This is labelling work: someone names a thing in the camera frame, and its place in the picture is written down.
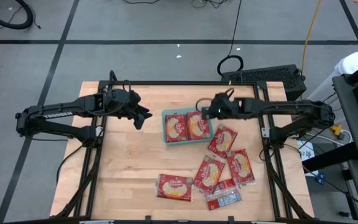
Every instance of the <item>blue tray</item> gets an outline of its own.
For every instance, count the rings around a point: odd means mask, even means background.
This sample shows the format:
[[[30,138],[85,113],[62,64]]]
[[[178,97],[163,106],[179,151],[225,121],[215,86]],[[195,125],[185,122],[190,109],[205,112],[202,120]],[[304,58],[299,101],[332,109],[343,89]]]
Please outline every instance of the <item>blue tray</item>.
[[[179,141],[179,142],[167,142],[166,138],[166,128],[165,128],[165,116],[170,114],[184,114],[186,115],[188,112],[196,111],[196,108],[183,108],[183,109],[174,109],[174,110],[163,110],[162,111],[162,139],[168,146],[174,146],[179,144],[190,144],[190,143],[199,143],[199,142],[210,142],[212,138],[214,138],[214,130],[212,127],[212,122],[209,119],[208,125],[209,125],[209,135],[210,138],[206,139],[199,139],[199,140],[188,140],[188,141]]]

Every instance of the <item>wooden tabletop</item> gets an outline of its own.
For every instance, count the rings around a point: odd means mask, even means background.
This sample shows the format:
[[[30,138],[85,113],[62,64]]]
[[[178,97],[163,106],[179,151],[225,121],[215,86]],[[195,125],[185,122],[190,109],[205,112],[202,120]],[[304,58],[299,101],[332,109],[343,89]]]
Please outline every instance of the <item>wooden tabletop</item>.
[[[97,92],[98,82],[83,82],[80,96]],[[254,97],[250,86],[233,86],[234,96]],[[133,85],[141,97],[140,105],[150,109],[153,116],[147,119],[141,130],[132,121],[108,118],[103,152],[99,168],[92,219],[144,220],[274,220],[272,200],[265,163],[258,157],[262,141],[257,119],[212,120],[214,130],[225,124],[238,132],[231,150],[247,149],[256,184],[241,189],[242,201],[209,211],[202,195],[196,190],[193,201],[179,201],[155,196],[155,183],[159,174],[194,177],[203,160],[208,143],[166,146],[162,140],[161,113],[167,109],[189,108],[200,98],[212,98],[228,86],[163,86]],[[270,101],[286,100],[282,83],[268,83]],[[289,115],[273,116],[276,126],[291,122]],[[75,116],[74,126],[90,125],[91,119]],[[289,139],[287,144],[295,146]],[[65,156],[80,145],[69,140]],[[311,216],[313,209],[299,154],[288,146],[281,149],[283,170],[287,187],[296,201]],[[57,214],[71,199],[78,188],[85,149],[75,154],[63,165],[53,201],[51,215]],[[225,166],[220,180],[230,179]],[[285,216],[281,192],[277,189],[281,216]],[[84,194],[81,214],[85,214],[88,193]]]

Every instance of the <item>keyboard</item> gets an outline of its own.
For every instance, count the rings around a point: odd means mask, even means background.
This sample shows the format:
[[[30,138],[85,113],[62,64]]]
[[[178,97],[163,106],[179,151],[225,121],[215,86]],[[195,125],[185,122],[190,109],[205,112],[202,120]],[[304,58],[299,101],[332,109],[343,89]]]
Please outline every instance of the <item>keyboard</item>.
[[[297,72],[295,65],[282,65],[268,68],[223,73],[222,82],[283,82],[287,100],[296,100],[305,90],[304,77]]]

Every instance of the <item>snack package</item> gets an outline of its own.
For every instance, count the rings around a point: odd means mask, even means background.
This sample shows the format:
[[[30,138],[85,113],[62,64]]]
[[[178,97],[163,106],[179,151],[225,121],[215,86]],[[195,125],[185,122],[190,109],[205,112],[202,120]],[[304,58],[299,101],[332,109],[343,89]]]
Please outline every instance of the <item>snack package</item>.
[[[245,149],[227,152],[231,177],[236,184],[250,184],[255,181],[251,164]]]
[[[226,152],[230,150],[236,137],[237,132],[220,124],[208,149],[218,156],[226,158]]]
[[[191,201],[193,178],[160,174],[156,183],[157,197]]]
[[[193,184],[201,191],[213,194],[221,177],[223,167],[223,162],[205,156]]]
[[[186,114],[187,133],[189,140],[210,138],[209,124],[201,117],[201,112],[192,111]]]
[[[214,210],[242,200],[240,191],[233,179],[220,181],[214,194],[204,195],[208,209]]]
[[[167,142],[186,141],[186,121],[184,114],[171,114],[165,117]]]

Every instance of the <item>table leg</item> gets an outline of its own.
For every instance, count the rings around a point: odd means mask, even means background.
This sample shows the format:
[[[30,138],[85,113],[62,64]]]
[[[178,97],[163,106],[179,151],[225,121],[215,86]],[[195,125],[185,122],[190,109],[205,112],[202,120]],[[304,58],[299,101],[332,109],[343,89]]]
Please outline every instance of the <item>table leg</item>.
[[[346,162],[350,159],[358,159],[358,152],[354,142],[305,160],[302,164],[310,170],[310,172],[313,172],[340,162]]]

